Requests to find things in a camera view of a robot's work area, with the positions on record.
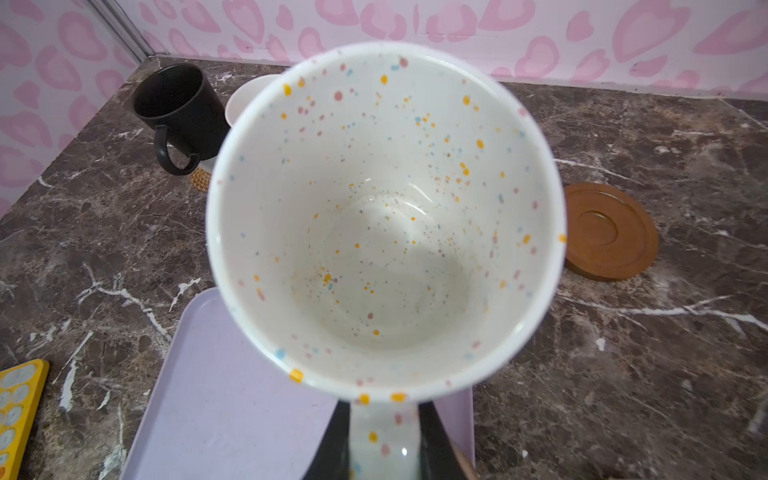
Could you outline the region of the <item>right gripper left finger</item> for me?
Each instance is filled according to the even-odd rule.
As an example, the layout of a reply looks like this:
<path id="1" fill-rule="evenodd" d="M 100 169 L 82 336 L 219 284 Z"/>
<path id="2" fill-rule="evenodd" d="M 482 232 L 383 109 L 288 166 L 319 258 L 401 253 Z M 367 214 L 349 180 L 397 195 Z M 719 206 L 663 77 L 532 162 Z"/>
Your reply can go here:
<path id="1" fill-rule="evenodd" d="M 303 480 L 350 478 L 350 404 L 338 401 Z"/>

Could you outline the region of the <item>light blue mug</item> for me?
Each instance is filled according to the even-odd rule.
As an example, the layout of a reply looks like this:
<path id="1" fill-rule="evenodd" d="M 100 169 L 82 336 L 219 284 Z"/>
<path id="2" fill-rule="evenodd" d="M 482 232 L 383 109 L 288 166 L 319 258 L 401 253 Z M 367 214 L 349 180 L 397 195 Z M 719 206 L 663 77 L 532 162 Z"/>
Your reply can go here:
<path id="1" fill-rule="evenodd" d="M 225 105 L 225 118 L 229 126 L 233 127 L 248 105 L 278 78 L 278 74 L 263 75 L 240 86 Z"/>

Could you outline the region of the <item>woven rattan coaster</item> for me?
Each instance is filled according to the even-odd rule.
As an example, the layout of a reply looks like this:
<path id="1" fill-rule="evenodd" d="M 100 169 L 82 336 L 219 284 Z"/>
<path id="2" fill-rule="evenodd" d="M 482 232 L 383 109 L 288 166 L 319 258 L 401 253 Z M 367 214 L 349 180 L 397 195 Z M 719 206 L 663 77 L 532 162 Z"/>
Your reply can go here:
<path id="1" fill-rule="evenodd" d="M 190 184 L 198 191 L 207 193 L 211 182 L 211 174 L 202 169 L 197 168 L 189 175 Z"/>

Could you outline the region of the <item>round brown wooden coaster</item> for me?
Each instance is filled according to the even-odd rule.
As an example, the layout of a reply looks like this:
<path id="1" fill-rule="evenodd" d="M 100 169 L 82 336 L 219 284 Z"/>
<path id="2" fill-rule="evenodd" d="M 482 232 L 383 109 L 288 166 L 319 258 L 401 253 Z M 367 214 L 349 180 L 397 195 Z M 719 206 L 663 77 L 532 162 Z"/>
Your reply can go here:
<path id="1" fill-rule="evenodd" d="M 583 277 L 613 282 L 647 270 L 656 260 L 659 235 L 634 198 L 604 184 L 565 187 L 566 267 Z"/>

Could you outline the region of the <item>black mug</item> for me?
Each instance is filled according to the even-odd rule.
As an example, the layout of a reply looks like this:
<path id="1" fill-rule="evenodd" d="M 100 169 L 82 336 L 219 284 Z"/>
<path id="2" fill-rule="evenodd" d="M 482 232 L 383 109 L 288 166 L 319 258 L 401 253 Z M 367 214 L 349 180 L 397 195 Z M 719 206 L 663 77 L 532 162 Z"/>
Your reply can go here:
<path id="1" fill-rule="evenodd" d="M 203 70 L 191 63 L 149 75 L 132 95 L 132 110 L 154 132 L 159 165 L 175 176 L 215 158 L 230 131 L 224 105 Z"/>

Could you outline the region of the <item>white speckled mug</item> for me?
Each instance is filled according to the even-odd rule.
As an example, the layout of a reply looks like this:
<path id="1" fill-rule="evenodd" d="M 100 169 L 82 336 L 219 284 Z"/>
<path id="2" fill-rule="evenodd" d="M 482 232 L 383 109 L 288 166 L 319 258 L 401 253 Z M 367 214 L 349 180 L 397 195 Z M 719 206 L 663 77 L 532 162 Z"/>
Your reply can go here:
<path id="1" fill-rule="evenodd" d="M 244 110 L 212 173 L 217 287 L 417 289 L 486 343 L 472 386 L 544 319 L 566 251 L 564 190 L 536 121 L 447 53 L 367 42 L 307 59 Z"/>

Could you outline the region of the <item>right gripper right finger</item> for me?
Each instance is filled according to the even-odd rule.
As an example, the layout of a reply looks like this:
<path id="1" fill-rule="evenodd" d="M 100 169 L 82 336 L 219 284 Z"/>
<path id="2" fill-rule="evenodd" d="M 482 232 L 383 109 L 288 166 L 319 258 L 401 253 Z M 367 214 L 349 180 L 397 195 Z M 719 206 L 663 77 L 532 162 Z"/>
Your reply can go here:
<path id="1" fill-rule="evenodd" d="M 466 480 L 467 475 L 460 465 L 433 402 L 419 405 L 419 422 L 421 478 L 426 480 Z"/>

